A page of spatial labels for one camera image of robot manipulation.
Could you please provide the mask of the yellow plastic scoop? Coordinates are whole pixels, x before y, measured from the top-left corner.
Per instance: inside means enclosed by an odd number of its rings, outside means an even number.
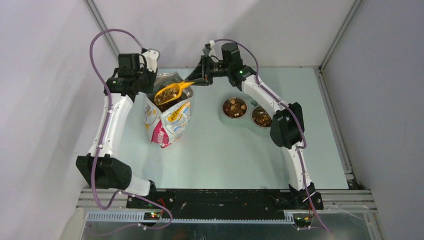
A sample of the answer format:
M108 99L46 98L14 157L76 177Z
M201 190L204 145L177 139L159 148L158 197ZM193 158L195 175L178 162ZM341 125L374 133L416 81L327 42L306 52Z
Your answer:
M185 81L172 83L159 90L154 96L153 102L156 105L164 105L166 103L172 102L182 95L184 89L190 87L193 84L194 82Z

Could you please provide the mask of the pet food bag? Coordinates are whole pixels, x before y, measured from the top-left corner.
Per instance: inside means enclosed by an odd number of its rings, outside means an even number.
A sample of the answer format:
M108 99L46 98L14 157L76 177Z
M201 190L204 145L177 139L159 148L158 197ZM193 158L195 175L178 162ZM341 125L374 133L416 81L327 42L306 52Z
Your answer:
M155 80L153 93L144 97L143 123L149 141L152 144L159 145L161 148L166 148L177 141L186 129L191 118L191 100L194 93L191 87L184 89L180 98L187 98L189 101L178 103L164 113L153 113L153 110L156 109L154 97L158 91L166 86L182 81L183 79L177 72L160 74Z

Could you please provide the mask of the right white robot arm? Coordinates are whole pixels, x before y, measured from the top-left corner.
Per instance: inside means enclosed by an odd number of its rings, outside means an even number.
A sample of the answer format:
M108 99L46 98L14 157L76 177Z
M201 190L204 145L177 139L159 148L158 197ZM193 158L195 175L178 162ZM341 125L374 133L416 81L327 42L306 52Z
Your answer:
M214 61L215 41L203 48L203 54L194 70L185 78L195 86L209 86L214 78L226 77L229 83L255 100L271 117L270 138L285 158L289 173L291 204L297 209L317 210L320 203L318 192L311 180L304 160L307 147L302 106L289 103L268 87L259 76L259 67L244 64L240 48L242 44L223 39L222 58Z

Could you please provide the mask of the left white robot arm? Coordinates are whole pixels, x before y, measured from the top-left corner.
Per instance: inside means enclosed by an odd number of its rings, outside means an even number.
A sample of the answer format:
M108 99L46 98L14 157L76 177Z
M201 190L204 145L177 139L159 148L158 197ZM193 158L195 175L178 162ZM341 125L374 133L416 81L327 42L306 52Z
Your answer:
M158 71L160 53L142 49L141 53L121 53L112 77L102 79L104 106L101 122L88 153L78 156L76 167L94 189L117 189L139 195L145 208L153 208L158 194L151 190L150 180L133 174L120 159L120 145L126 120L138 94L151 94Z

